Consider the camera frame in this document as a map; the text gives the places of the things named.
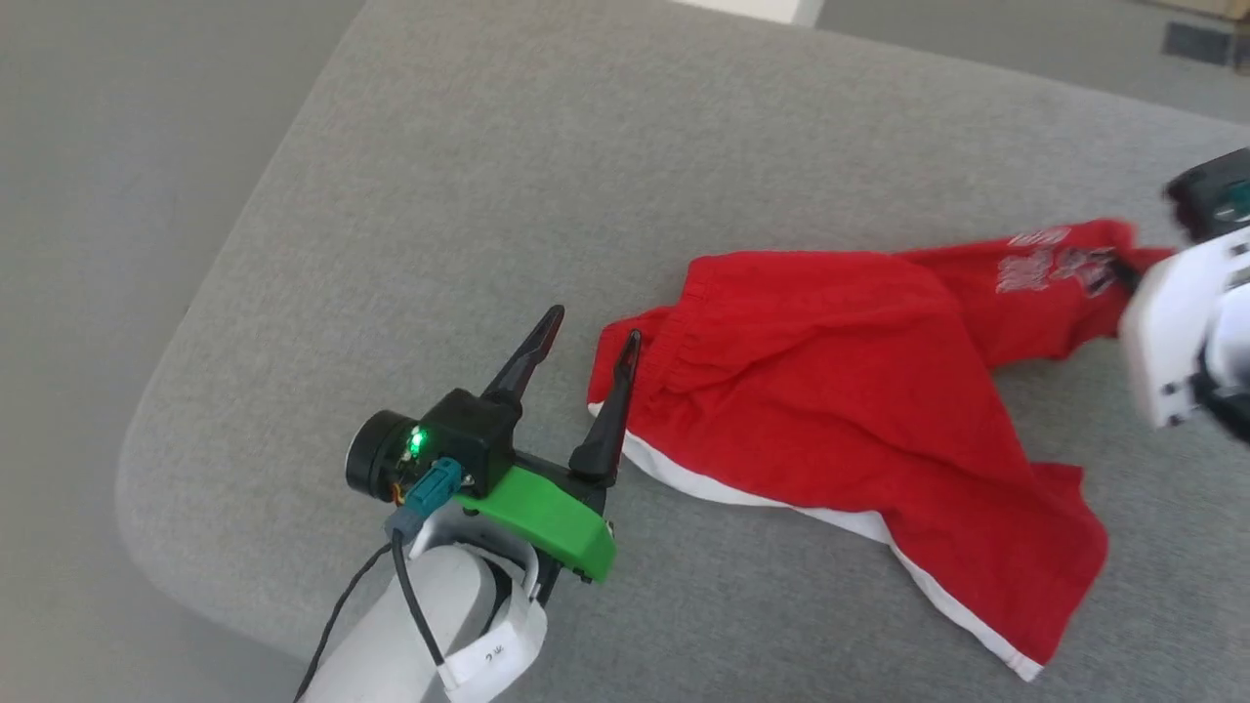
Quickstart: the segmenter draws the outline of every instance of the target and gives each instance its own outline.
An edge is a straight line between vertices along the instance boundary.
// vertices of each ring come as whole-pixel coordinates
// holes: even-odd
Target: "gray floor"
[[[1164,56],[1169,21],[1229,28],[1131,0],[825,0],[816,26],[1250,123],[1250,76]]]
[[[131,565],[112,483],[144,384],[360,4],[0,0],[4,700],[290,700],[300,662]]]

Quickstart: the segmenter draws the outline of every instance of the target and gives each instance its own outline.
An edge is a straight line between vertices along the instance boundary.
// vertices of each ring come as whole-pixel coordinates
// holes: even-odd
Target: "gray table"
[[[476,388],[550,303],[569,316],[519,445],[564,457],[599,329],[675,299],[689,259],[900,249],[1124,216],[1250,130],[664,0],[372,0],[261,179],[121,457],[136,562],[174,598],[308,655],[386,507],[341,460],[384,407]],[[888,550],[705,504],[632,467],[620,557],[562,583],[512,700],[1250,698],[1250,453],[1151,434],[1118,350],[1000,375],[1038,459],[1089,469],[1111,555],[1021,683]],[[379,569],[345,615],[359,617]]]

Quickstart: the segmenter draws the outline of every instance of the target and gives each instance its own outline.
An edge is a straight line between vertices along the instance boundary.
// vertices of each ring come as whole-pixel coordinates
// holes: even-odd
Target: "white stripe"
[[[591,403],[589,405],[591,415],[599,415],[599,409],[602,403]],[[865,513],[844,513],[841,510],[830,510],[828,508],[795,508],[786,503],[780,503],[778,500],[771,500],[769,498],[761,498],[759,495],[752,495],[738,490],[736,488],[730,488],[719,480],[705,477],[702,474],[696,474],[689,469],[682,468],[672,459],[668,458],[662,452],[651,447],[642,438],[635,435],[631,432],[625,433],[625,444],[621,452],[629,458],[630,462],[642,469],[648,475],[665,483],[681,493],[688,495],[694,495],[695,498],[701,498],[704,500],[711,500],[714,503],[728,503],[731,505],[755,505],[766,508],[790,508],[798,510],[805,515],[811,515],[818,520],[838,525],[842,529],[854,532],[861,537],[866,537],[874,542],[880,542],[882,544],[889,544],[890,550],[894,555],[902,562],[906,567],[908,573],[920,587],[920,590],[938,607],[941,614],[946,615],[955,624],[972,633],[986,649],[996,654],[1002,659],[1008,667],[1011,667],[1016,674],[1024,680],[1032,680],[1041,673],[1041,664],[1034,662],[1029,657],[1025,657],[1019,649],[1011,645],[1001,634],[994,632],[990,625],[985,624],[984,620],[978,618],[971,610],[968,609],[962,603],[955,599],[946,589],[938,583],[929,572],[920,568],[915,562],[908,558],[899,545],[894,542],[894,537],[890,534],[885,520],[881,518],[881,513],[875,510]]]

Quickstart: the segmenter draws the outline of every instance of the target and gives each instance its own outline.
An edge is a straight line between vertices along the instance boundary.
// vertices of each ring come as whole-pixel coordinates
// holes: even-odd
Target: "green plastic part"
[[[486,498],[461,493],[456,500],[594,580],[608,578],[616,559],[616,542],[602,517],[521,467],[509,469]]]

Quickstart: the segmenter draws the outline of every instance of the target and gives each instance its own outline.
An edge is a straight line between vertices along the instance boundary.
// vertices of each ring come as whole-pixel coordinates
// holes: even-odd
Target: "glowing green light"
[[[416,457],[425,443],[425,432],[421,428],[412,428],[412,435],[408,438],[408,453]]]

